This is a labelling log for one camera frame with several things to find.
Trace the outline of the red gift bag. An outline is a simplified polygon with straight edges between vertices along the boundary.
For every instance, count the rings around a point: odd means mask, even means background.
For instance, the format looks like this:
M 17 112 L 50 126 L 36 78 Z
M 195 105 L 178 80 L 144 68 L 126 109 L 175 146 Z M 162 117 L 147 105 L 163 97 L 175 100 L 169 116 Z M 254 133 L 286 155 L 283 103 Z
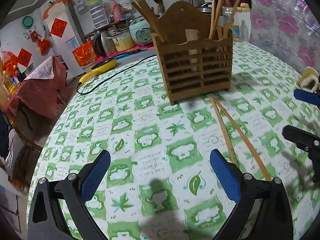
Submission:
M 72 54 L 80 67 L 87 66 L 98 59 L 98 56 L 93 49 L 92 40 L 73 50 Z

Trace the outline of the pink thermos jug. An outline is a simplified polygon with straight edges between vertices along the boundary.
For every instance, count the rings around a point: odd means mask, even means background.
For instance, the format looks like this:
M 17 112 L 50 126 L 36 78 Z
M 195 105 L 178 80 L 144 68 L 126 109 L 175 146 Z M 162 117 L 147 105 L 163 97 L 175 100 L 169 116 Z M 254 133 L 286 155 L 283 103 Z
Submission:
M 117 2 L 111 3 L 111 14 L 113 16 L 114 22 L 122 20 L 124 18 L 124 9 L 121 4 Z

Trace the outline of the black silver pressure cooker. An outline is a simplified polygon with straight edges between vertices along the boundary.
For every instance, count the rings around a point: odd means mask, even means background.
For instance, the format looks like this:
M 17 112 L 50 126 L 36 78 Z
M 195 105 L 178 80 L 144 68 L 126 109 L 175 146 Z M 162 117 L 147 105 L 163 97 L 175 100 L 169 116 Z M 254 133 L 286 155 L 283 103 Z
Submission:
M 203 3 L 199 5 L 197 9 L 202 13 L 210 15 L 212 13 L 212 3 L 211 2 Z

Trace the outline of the yellow electric frying pan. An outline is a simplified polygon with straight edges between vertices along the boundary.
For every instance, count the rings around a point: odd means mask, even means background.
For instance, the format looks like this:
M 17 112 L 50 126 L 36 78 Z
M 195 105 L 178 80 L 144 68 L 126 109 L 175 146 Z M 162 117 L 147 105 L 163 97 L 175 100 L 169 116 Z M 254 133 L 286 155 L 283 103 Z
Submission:
M 89 73 L 86 73 L 84 76 L 82 76 L 78 84 L 83 85 L 92 77 L 108 72 L 109 70 L 115 68 L 116 65 L 117 65 L 117 60 L 114 57 L 101 61 L 97 63 L 95 66 L 93 66 Z

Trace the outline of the red covered side table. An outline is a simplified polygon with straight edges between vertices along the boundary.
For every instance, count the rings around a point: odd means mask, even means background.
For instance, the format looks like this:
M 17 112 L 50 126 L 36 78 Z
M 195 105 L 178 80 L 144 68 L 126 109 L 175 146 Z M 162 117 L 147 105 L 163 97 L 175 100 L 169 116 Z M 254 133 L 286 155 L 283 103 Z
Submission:
M 35 113 L 53 119 L 63 106 L 60 93 L 67 87 L 67 70 L 64 64 L 50 56 L 29 74 L 5 103 L 3 111 L 14 119 L 19 104 L 23 103 Z

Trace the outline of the white refrigerator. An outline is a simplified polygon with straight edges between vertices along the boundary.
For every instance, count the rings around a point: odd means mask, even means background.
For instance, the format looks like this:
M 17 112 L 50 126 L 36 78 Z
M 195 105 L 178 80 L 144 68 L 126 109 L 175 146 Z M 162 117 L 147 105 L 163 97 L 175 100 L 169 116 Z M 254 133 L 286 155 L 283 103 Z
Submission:
M 85 41 L 74 5 L 73 0 L 56 0 L 50 3 L 42 16 L 53 39 L 55 51 L 63 58 L 68 74 L 72 77 L 84 72 L 73 51 Z

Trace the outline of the steel electric kettle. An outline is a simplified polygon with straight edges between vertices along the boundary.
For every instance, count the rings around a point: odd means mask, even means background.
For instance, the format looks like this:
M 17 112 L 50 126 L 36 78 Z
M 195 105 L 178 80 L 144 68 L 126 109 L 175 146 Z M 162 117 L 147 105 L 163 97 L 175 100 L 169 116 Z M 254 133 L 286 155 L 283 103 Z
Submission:
M 117 52 L 111 35 L 107 31 L 99 33 L 93 40 L 93 50 L 99 57 L 107 57 Z

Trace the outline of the stacked plastic drawer tower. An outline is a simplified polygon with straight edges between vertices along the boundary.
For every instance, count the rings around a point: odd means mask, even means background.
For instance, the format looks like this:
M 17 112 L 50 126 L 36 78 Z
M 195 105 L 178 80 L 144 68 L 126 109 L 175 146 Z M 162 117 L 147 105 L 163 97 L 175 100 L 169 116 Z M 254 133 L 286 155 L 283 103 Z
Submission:
M 102 0 L 87 0 L 86 4 L 92 16 L 95 29 L 109 24 Z

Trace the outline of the wooden chopstick bundle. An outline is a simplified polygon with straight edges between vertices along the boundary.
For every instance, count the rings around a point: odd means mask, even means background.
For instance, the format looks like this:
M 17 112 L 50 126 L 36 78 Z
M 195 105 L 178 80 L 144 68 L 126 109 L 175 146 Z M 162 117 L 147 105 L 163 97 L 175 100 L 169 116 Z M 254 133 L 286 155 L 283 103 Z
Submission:
M 217 119 L 219 121 L 220 128 L 221 128 L 221 131 L 223 133 L 223 137 L 225 139 L 225 143 L 226 143 L 226 146 L 227 146 L 227 149 L 228 149 L 228 153 L 229 153 L 229 159 L 230 159 L 230 161 L 232 163 L 234 163 L 238 167 L 239 164 L 238 164 L 235 152 L 234 152 L 234 148 L 233 148 L 232 142 L 230 140 L 227 128 L 226 128 L 226 126 L 225 126 L 225 124 L 223 122 L 222 116 L 221 116 L 221 114 L 220 114 L 220 112 L 218 110 L 217 104 L 216 104 L 216 102 L 215 102 L 213 97 L 210 96 L 209 98 L 210 98 L 210 101 L 212 103 L 214 112 L 215 112 L 215 114 L 217 116 Z
M 266 181 L 271 181 L 272 178 L 267 170 L 267 168 L 265 167 L 262 159 L 259 157 L 259 154 L 257 153 L 256 149 L 253 147 L 253 145 L 251 144 L 251 142 L 249 141 L 248 137 L 245 136 L 245 134 L 242 132 L 242 130 L 240 129 L 240 127 L 238 126 L 238 124 L 235 122 L 235 120 L 229 115 L 229 113 L 227 112 L 227 110 L 221 105 L 221 103 L 215 99 L 215 102 L 217 104 L 218 110 L 222 111 L 224 113 L 224 115 L 226 116 L 226 118 L 228 119 L 228 121 L 233 125 L 233 127 L 235 128 L 235 130 L 237 131 L 237 133 L 240 135 L 240 137 L 242 138 L 243 142 L 245 143 L 245 145 L 247 146 L 249 152 L 251 153 L 253 159 L 255 160 L 255 162 L 257 163 L 260 171 L 262 172 L 264 178 Z
M 131 5 L 145 18 L 150 25 L 151 35 L 156 35 L 161 42 L 165 43 L 165 38 L 162 35 L 158 19 L 151 10 L 145 0 L 134 0 Z
M 213 22 L 212 26 L 210 27 L 210 39 L 214 38 L 214 36 L 215 36 L 224 1 L 225 0 L 218 0 L 217 7 L 215 9 L 215 14 L 214 14 L 214 16 L 215 16 L 214 22 Z
M 223 38 L 228 37 L 229 29 L 231 28 L 233 21 L 234 21 L 234 15 L 237 11 L 237 7 L 240 4 L 240 0 L 235 0 L 234 5 L 231 5 L 231 2 L 229 0 L 225 1 L 225 6 L 223 7 L 223 16 L 224 16 L 224 25 L 223 25 Z
M 214 0 L 212 0 L 212 10 L 211 10 L 211 20 L 210 20 L 210 32 L 209 32 L 209 39 L 213 38 L 214 35 L 214 21 L 215 21 L 215 8 L 216 8 L 216 3 Z

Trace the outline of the yellow cooking oil jug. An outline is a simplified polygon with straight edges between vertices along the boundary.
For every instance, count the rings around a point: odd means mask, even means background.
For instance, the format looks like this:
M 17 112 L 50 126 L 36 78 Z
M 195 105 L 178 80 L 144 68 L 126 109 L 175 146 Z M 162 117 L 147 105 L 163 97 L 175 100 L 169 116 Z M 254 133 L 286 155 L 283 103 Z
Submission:
M 7 70 L 3 71 L 3 85 L 10 95 L 14 94 L 18 89 L 17 82 Z

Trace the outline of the yellow cooking pot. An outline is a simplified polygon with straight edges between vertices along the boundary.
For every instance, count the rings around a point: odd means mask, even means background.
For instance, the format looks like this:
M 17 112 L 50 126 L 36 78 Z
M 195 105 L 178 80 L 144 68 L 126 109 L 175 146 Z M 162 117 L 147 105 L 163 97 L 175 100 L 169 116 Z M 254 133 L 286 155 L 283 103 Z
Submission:
M 121 31 L 107 39 L 112 40 L 118 52 L 133 48 L 136 44 L 131 37 L 130 31 Z

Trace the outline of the green patterned tablecloth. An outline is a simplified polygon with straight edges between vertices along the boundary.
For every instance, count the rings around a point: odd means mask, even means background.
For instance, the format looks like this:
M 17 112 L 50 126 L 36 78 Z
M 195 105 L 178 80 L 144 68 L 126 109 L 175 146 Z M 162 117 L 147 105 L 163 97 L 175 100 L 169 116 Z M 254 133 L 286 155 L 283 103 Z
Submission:
M 285 140 L 286 125 L 319 134 L 319 110 L 293 97 L 298 72 L 247 42 L 235 43 L 231 88 L 213 97 L 250 140 L 271 177 L 287 192 L 293 237 L 319 212 L 306 152 Z M 242 172 L 263 174 L 240 135 L 225 123 Z M 87 83 L 62 113 L 43 147 L 31 181 L 61 180 L 102 150 L 111 166 L 89 213 L 109 239 L 212 239 L 234 207 L 209 156 L 227 147 L 209 96 L 171 105 L 156 57 L 145 57 Z

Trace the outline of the mint green rice cooker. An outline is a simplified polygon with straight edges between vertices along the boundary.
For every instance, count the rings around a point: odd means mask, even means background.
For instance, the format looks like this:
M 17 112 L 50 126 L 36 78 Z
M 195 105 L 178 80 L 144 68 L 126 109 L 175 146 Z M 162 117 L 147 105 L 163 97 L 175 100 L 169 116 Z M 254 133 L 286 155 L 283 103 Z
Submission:
M 139 16 L 130 22 L 129 31 L 133 41 L 138 45 L 144 46 L 152 42 L 150 24 L 143 16 Z

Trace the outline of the lone wooden chopstick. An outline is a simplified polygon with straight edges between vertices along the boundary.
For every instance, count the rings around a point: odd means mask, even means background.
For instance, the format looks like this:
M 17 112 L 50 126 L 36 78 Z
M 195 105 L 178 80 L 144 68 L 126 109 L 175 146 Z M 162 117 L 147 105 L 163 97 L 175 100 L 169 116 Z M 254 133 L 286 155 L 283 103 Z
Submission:
M 153 10 L 149 7 L 149 5 L 145 0 L 135 0 L 135 1 L 138 3 L 141 11 L 143 12 L 140 14 L 149 22 L 149 24 L 152 26 L 154 31 L 157 33 L 161 42 L 165 43 L 166 42 L 165 37 L 161 32 L 161 28 L 159 27 L 159 24 L 158 24 L 158 19 L 155 13 L 153 12 Z

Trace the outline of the clear plastic oil bottle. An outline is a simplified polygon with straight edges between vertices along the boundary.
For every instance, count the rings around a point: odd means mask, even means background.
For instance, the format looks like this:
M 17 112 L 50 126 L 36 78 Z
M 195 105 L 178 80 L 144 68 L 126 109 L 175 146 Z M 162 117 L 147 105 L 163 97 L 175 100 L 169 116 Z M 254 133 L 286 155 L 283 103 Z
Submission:
M 229 29 L 231 29 L 233 22 L 234 22 L 234 16 L 237 12 L 238 7 L 233 7 L 231 5 L 231 2 L 229 0 L 225 1 L 225 6 L 222 9 L 222 15 L 223 15 L 223 38 L 228 37 Z

